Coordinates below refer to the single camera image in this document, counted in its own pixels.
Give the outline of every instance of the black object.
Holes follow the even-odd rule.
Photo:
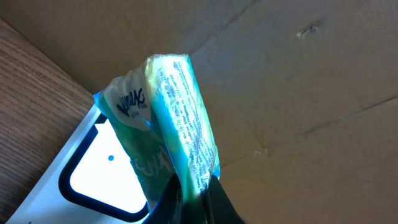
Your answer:
[[[103,124],[106,120],[107,117],[101,114],[97,118],[95,123]],[[144,205],[141,211],[137,213],[129,213],[121,210],[120,208],[108,205],[107,203],[95,200],[91,197],[87,197],[86,195],[80,194],[72,189],[70,185],[70,176],[76,169],[76,166],[79,164],[81,158],[84,156],[88,147],[91,145],[97,134],[98,130],[95,128],[95,125],[93,125],[82,140],[82,142],[77,147],[76,151],[71,156],[66,166],[61,171],[60,178],[58,180],[58,187],[62,196],[70,202],[95,210],[97,212],[101,212],[105,215],[118,218],[125,222],[136,222],[143,219],[148,214],[147,204]]]
[[[180,181],[177,175],[174,174],[170,178],[162,198],[157,202],[155,208],[143,224],[173,223],[178,216],[181,217],[181,224],[198,222],[194,215],[197,212],[192,210],[194,207],[191,205],[182,207],[181,214],[178,214],[178,210],[180,209],[178,204],[180,203],[180,197]],[[236,213],[216,176],[211,176],[209,189],[204,192],[201,197],[205,202],[205,211],[209,224],[244,224],[241,217]]]

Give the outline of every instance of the cardboard surface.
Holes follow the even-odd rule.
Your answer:
[[[92,93],[154,53],[189,53],[250,223],[396,221],[381,157],[398,160],[398,2],[3,0],[0,15]]]
[[[248,223],[397,223],[398,100],[268,151],[221,175]]]

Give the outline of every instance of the black outline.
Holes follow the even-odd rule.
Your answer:
[[[95,123],[103,124],[106,120],[107,117],[103,114],[100,114]],[[69,159],[66,166],[63,168],[58,180],[58,187],[62,196],[72,203],[81,205],[97,212],[101,212],[114,218],[118,218],[125,222],[137,222],[142,220],[149,212],[147,203],[144,205],[144,208],[142,208],[141,211],[137,213],[129,213],[121,210],[120,208],[108,205],[107,203],[87,197],[86,195],[80,194],[72,189],[70,185],[70,176],[97,134],[98,130],[95,128],[95,125],[92,125],[82,142],[77,147],[76,151]]]

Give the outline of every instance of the plastic package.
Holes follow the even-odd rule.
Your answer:
[[[151,207],[176,172],[183,204],[200,208],[211,175],[220,176],[220,162],[189,56],[153,55],[94,98]]]

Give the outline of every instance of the wood grain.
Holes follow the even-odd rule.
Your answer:
[[[0,20],[0,223],[15,212],[93,102]]]

